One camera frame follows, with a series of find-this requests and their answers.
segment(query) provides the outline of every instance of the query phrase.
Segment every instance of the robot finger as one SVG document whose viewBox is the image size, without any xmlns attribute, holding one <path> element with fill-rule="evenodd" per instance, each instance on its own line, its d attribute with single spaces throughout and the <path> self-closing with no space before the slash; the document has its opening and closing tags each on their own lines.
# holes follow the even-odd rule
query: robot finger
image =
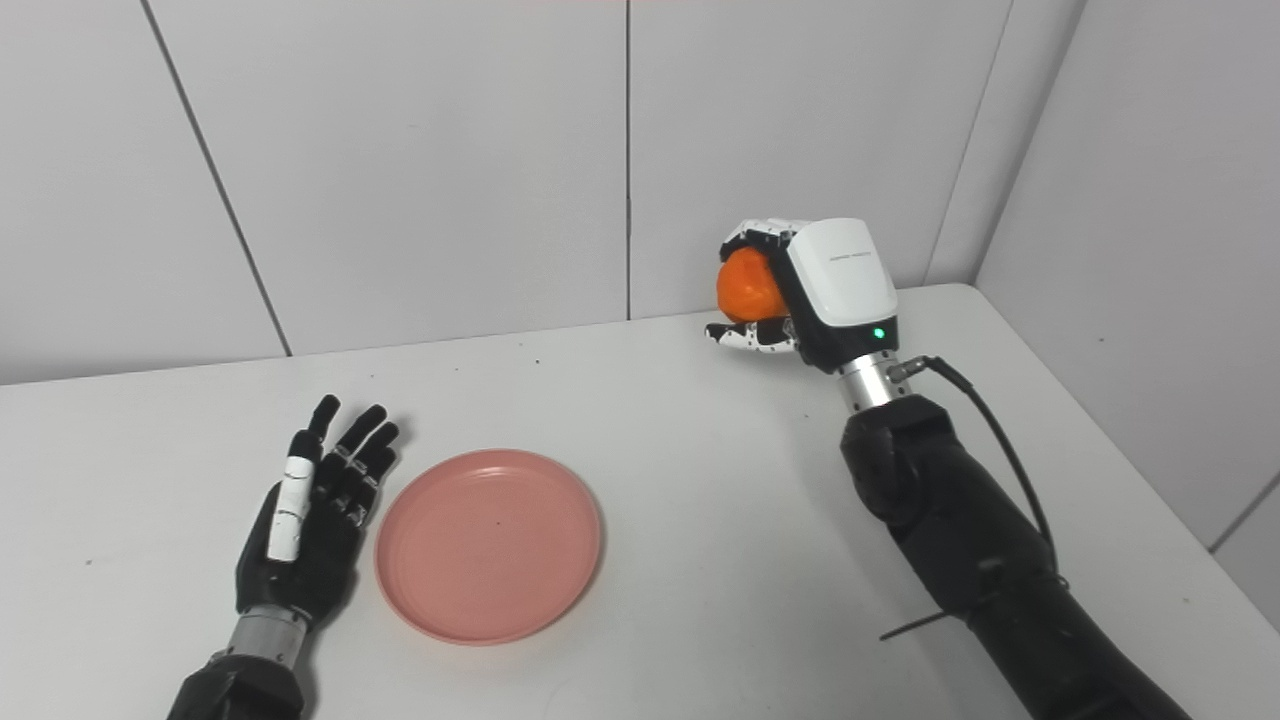
<svg viewBox="0 0 1280 720">
<path fill-rule="evenodd" d="M 347 519 L 357 528 L 369 519 L 374 501 L 378 500 L 383 475 L 396 464 L 396 451 L 381 447 L 367 459 L 365 471 L 356 470 L 355 465 L 348 468 L 347 473 L 343 474 L 343 484 L 339 487 L 338 497 L 334 500 L 338 510 L 346 512 Z"/>
<path fill-rule="evenodd" d="M 374 430 L 374 434 L 369 437 L 365 445 L 360 446 L 355 457 L 351 459 L 351 465 L 361 473 L 366 471 L 370 460 L 376 457 L 384 448 L 389 447 L 392 441 L 394 441 L 398 436 L 399 428 L 396 423 L 383 424 L 380 428 Z"/>
<path fill-rule="evenodd" d="M 361 413 L 356 421 L 351 424 L 346 434 L 338 439 L 338 445 L 334 446 L 333 451 L 342 456 L 343 460 L 351 460 L 351 456 L 356 452 L 369 433 L 374 430 L 378 425 L 383 424 L 387 419 L 387 409 L 381 405 L 374 405 L 369 410 Z"/>
<path fill-rule="evenodd" d="M 387 409 L 381 405 L 374 405 L 356 418 L 356 421 L 351 424 L 351 428 L 343 433 L 334 448 L 324 456 L 320 461 L 320 466 L 316 468 L 315 483 L 311 488 L 312 502 L 324 500 L 325 497 L 333 495 L 334 487 L 342 479 L 342 473 L 346 470 L 347 465 L 351 464 L 351 459 L 356 454 L 356 450 L 365 442 L 369 433 L 380 425 L 385 419 Z"/>
<path fill-rule="evenodd" d="M 710 323 L 707 337 L 718 345 L 751 352 L 795 352 L 791 318 L 767 318 L 756 323 Z"/>
<path fill-rule="evenodd" d="M 765 255 L 783 250 L 782 240 L 790 237 L 800 228 L 809 224 L 809 220 L 783 220 L 769 218 L 768 220 L 742 220 L 728 238 L 721 243 L 721 263 L 744 247 L 754 247 Z"/>
<path fill-rule="evenodd" d="M 307 425 L 307 430 L 320 436 L 323 441 L 324 436 L 329 434 L 329 423 L 333 421 L 333 416 L 338 414 L 338 407 L 340 406 L 342 402 L 337 397 L 332 395 L 324 396 L 320 404 L 316 405 L 315 411 L 311 413 L 311 424 Z"/>
</svg>

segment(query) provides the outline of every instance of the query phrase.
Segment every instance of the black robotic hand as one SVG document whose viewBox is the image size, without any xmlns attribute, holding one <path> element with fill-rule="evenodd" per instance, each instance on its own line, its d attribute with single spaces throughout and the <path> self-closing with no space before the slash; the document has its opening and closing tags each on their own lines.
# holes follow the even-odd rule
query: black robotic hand
<svg viewBox="0 0 1280 720">
<path fill-rule="evenodd" d="M 387 410 L 374 405 L 321 459 L 338 406 L 325 396 L 310 427 L 293 436 L 285 479 L 266 493 L 236 566 L 241 619 L 228 647 L 183 682 L 169 720 L 302 716 L 306 701 L 293 661 L 303 638 L 334 615 L 352 587 L 365 523 L 396 462 L 390 443 L 399 434 L 384 423 Z M 280 502 L 284 483 L 293 483 L 293 495 Z"/>
<path fill-rule="evenodd" d="M 351 587 L 365 523 L 383 475 L 396 462 L 390 443 L 399 429 L 394 423 L 384 423 L 387 410 L 374 405 L 321 460 L 324 436 L 338 405 L 337 397 L 325 396 L 311 425 L 294 436 L 289 450 L 291 456 L 311 455 L 319 461 L 297 559 L 282 562 L 268 557 L 268 539 L 280 493 L 276 483 L 262 501 L 236 566 L 236 610 L 239 612 L 264 605 L 278 606 L 302 614 L 308 628 L 316 628 L 337 610 Z"/>
</svg>

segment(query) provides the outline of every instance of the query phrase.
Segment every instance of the white table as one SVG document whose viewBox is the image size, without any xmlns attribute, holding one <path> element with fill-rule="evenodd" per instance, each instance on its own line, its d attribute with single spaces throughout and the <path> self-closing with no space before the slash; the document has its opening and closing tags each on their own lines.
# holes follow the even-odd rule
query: white table
<svg viewBox="0 0 1280 720">
<path fill-rule="evenodd" d="M 963 286 L 901 296 L 902 356 L 978 384 L 1112 639 L 1197 719 L 1280 717 L 1280 637 L 1000 315 Z M 709 318 L 0 387 L 0 715 L 163 717 L 227 641 L 252 515 L 334 392 L 339 423 L 376 401 L 407 429 L 387 496 L 463 451 L 532 450 L 591 487 L 607 546 L 558 623 L 468 648 L 392 614 L 366 543 L 303 653 L 317 719 L 1023 720 L 959 623 L 877 642 L 933 607 L 854 495 L 836 382 L 713 346 Z M 969 404 L 913 382 L 1020 501 Z"/>
</svg>

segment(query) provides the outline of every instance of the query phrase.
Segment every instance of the robotic hand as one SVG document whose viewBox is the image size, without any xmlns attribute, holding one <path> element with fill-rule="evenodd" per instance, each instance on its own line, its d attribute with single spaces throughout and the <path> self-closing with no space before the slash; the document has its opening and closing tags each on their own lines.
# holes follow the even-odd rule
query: robotic hand
<svg viewBox="0 0 1280 720">
<path fill-rule="evenodd" d="M 867 224 L 748 220 L 721 247 L 722 261 L 744 249 L 763 255 L 790 316 L 712 324 L 707 334 L 748 350 L 794 348 L 840 377 L 851 413 L 840 450 L 854 488 L 940 616 L 965 621 L 1030 716 L 1189 720 L 1071 597 L 1034 489 L 973 384 L 940 357 L 897 360 L 897 293 Z M 927 368 L 978 406 L 1038 527 L 965 451 L 946 410 L 911 391 L 908 378 Z"/>
<path fill-rule="evenodd" d="M 379 484 L 399 434 L 374 405 L 323 454 L 338 398 L 320 401 L 289 445 L 284 478 L 257 514 L 236 566 L 239 621 L 227 648 L 189 675 L 169 720 L 297 720 L 293 664 L 306 635 L 346 600 Z"/>
</svg>

